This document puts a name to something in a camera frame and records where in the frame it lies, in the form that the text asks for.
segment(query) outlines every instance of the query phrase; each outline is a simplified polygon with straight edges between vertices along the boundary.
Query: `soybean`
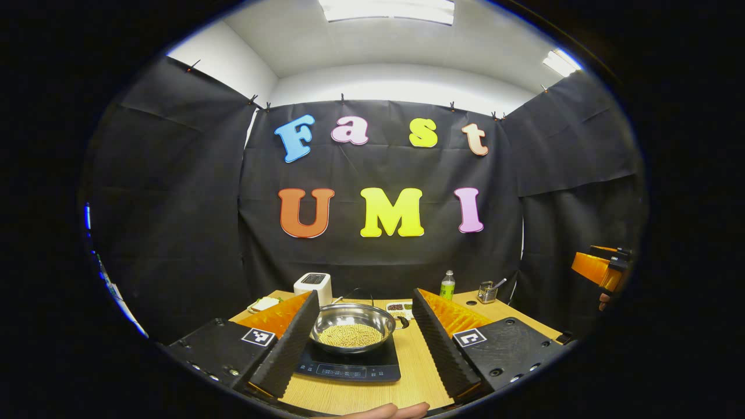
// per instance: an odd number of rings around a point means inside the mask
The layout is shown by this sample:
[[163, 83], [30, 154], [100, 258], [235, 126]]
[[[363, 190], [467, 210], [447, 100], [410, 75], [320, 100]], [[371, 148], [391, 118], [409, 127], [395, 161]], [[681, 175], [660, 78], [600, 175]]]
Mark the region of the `soybean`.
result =
[[321, 343], [336, 347], [360, 347], [376, 344], [383, 335], [375, 328], [364, 324], [341, 324], [331, 326], [318, 335]]

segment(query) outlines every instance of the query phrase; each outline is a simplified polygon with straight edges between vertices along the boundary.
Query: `plastic bottle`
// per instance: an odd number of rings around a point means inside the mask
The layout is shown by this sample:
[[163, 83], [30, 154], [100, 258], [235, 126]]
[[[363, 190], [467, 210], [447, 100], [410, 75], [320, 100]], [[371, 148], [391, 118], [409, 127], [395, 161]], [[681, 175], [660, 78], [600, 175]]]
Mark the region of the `plastic bottle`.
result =
[[453, 271], [448, 270], [440, 284], [440, 297], [445, 298], [446, 300], [452, 300], [454, 291], [455, 278], [453, 278]]

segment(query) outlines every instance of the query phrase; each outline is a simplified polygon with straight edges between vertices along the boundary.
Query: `white appliance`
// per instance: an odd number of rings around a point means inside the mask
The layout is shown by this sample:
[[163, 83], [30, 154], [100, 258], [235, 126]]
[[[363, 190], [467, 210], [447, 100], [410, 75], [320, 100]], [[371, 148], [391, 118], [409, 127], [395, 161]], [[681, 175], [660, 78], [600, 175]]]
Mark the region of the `white appliance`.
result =
[[318, 291], [318, 304], [325, 306], [331, 304], [331, 275], [319, 272], [308, 272], [295, 282], [295, 295], [306, 292]]

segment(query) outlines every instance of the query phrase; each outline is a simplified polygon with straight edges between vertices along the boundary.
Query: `orange object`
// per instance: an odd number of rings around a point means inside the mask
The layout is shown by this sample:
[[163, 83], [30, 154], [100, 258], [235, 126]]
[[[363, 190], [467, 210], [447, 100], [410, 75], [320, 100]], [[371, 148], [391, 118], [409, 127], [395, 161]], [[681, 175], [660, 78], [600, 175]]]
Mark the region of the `orange object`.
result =
[[279, 214], [279, 225], [285, 233], [293, 237], [310, 239], [320, 236], [329, 226], [329, 202], [334, 196], [332, 189], [313, 189], [311, 196], [316, 198], [316, 220], [311, 225], [300, 222], [300, 198], [305, 196], [305, 191], [296, 188], [287, 188], [279, 191], [279, 199], [282, 205]]
[[289, 300], [282, 301], [276, 306], [271, 306], [252, 316], [238, 321], [237, 323], [245, 327], [255, 327], [256, 329], [272, 332], [279, 339], [287, 331], [288, 326], [295, 314], [300, 310], [305, 300], [311, 295], [310, 292], [296, 295]]
[[621, 280], [621, 272], [609, 268], [609, 263], [610, 261], [607, 259], [577, 252], [574, 255], [571, 268], [600, 287], [613, 292]]
[[590, 247], [591, 247], [591, 248], [598, 248], [598, 249], [603, 249], [604, 251], [611, 251], [611, 252], [617, 252], [617, 251], [618, 251], [618, 249], [614, 249], [614, 248], [604, 248], [603, 246], [590, 246]]
[[440, 324], [442, 324], [451, 338], [453, 337], [453, 333], [494, 323], [494, 321], [478, 313], [474, 313], [466, 307], [446, 300], [437, 294], [432, 294], [423, 289], [417, 290], [424, 297], [425, 301], [427, 301], [434, 315], [437, 316], [437, 320], [440, 321]]

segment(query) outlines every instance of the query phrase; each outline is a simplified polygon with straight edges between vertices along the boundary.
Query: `ceiling light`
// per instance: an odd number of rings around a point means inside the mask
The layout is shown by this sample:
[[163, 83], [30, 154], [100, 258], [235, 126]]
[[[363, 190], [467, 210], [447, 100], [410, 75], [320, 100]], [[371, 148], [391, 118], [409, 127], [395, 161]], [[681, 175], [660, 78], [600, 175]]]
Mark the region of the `ceiling light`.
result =
[[326, 20], [364, 17], [399, 17], [453, 24], [455, 3], [451, 0], [318, 0]]
[[549, 51], [548, 57], [546, 57], [543, 60], [543, 63], [546, 66], [549, 66], [555, 72], [561, 74], [562, 77], [567, 77], [568, 75], [575, 72], [576, 70], [582, 69], [582, 67], [580, 67], [580, 65], [577, 64], [577, 61], [574, 61], [564, 51], [560, 49], [554, 49], [553, 51]]

